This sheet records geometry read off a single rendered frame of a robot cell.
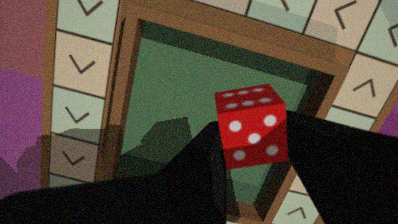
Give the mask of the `red die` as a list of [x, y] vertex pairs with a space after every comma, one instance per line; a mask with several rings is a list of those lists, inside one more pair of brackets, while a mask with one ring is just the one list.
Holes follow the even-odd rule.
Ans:
[[285, 102], [270, 84], [214, 94], [226, 170], [288, 161]]

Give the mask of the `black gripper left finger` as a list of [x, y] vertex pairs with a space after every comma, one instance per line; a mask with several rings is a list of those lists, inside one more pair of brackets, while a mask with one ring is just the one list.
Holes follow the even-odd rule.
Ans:
[[209, 122], [152, 175], [16, 192], [0, 224], [226, 224], [226, 163]]

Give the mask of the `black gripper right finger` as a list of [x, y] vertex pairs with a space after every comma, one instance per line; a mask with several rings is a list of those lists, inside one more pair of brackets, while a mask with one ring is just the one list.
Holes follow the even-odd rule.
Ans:
[[398, 224], [398, 137], [290, 110], [286, 134], [324, 224]]

